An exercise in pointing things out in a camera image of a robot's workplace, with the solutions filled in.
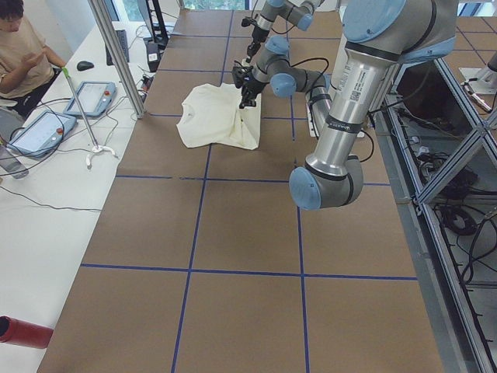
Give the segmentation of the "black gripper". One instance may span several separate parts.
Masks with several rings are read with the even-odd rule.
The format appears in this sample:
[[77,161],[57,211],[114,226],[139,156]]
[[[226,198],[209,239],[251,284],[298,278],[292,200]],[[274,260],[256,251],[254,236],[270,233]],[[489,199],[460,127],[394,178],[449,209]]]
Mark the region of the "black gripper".
[[266,87],[265,82],[257,80],[251,71],[244,74],[242,84],[242,101],[239,104],[240,109],[247,107],[256,107],[256,98]]
[[246,49],[246,62],[251,62],[252,58],[257,54],[257,47],[266,41],[267,30],[255,27],[252,31],[252,43]]

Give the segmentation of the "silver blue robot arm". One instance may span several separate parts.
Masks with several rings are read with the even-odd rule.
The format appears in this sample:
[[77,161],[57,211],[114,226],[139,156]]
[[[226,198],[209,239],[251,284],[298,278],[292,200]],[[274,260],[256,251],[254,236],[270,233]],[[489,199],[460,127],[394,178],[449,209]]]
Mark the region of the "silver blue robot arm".
[[[346,63],[335,83],[322,73],[296,68],[289,61],[290,45],[271,29],[284,18],[306,30],[316,1],[295,5],[267,1],[251,26],[252,43],[244,64],[233,68],[241,107],[255,106],[270,86],[279,97],[306,95],[318,132],[315,150],[289,178],[294,203],[305,210],[341,207],[354,202],[363,188],[359,158],[352,153],[386,71],[395,64],[425,62],[449,54],[455,44],[458,4],[455,1],[351,1],[342,18]],[[335,88],[330,95],[329,89]]]
[[246,16],[242,20],[242,27],[253,26],[252,42],[247,47],[245,63],[249,64],[257,54],[262,44],[266,42],[269,32],[279,16],[299,30],[307,30],[314,19],[315,11],[323,1],[303,1],[295,5],[287,0],[265,1],[261,12],[256,16]]

